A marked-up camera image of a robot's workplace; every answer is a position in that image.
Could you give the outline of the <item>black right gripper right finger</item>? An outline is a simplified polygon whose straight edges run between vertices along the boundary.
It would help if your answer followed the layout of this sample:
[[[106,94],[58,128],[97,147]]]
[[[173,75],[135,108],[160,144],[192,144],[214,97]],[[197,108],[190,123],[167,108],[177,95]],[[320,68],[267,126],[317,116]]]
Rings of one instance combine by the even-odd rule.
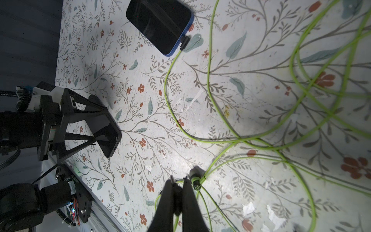
[[[193,186],[188,178],[184,178],[182,190],[182,223],[183,232],[208,232],[202,217]]]

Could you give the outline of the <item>black smartphone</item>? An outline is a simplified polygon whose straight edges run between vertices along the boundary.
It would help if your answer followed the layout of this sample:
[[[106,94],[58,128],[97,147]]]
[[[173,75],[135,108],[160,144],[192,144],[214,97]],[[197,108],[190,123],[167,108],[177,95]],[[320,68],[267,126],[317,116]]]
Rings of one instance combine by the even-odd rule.
[[[183,51],[190,42],[186,33],[194,14],[180,1],[130,1],[126,17],[166,57],[178,47]]]

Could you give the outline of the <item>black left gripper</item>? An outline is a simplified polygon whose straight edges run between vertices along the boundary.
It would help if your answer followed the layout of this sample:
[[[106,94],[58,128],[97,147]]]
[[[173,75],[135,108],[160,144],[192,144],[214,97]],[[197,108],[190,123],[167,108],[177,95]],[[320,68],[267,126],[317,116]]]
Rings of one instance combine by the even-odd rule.
[[[90,95],[87,99],[82,95],[64,89],[60,105],[53,102],[52,96],[41,95],[40,112],[42,117],[41,143],[37,147],[39,161],[48,159],[48,153],[56,156],[57,163],[63,163],[74,154],[95,144],[93,136],[75,133],[65,133],[57,137],[60,125],[68,125],[79,121],[92,121],[93,123],[112,122],[112,117],[96,95]],[[68,142],[82,142],[73,144],[74,147],[68,148]]]

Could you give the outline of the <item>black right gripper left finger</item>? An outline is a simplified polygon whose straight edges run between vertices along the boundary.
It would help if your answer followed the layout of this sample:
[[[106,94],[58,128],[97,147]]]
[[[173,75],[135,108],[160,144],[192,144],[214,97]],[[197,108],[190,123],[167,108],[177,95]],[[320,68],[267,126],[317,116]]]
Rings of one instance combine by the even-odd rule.
[[[166,181],[148,232],[174,232],[174,217],[182,213],[183,189],[172,179]]]

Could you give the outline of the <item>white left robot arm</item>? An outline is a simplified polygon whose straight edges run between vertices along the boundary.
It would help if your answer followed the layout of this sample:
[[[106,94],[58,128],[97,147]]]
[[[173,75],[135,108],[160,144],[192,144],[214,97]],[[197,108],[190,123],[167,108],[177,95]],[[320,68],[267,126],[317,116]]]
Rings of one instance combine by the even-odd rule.
[[[107,107],[60,87],[40,84],[1,92],[14,97],[1,112],[1,231],[34,231],[57,214],[62,225],[93,225],[93,197],[67,159],[86,148],[113,156],[121,133]]]

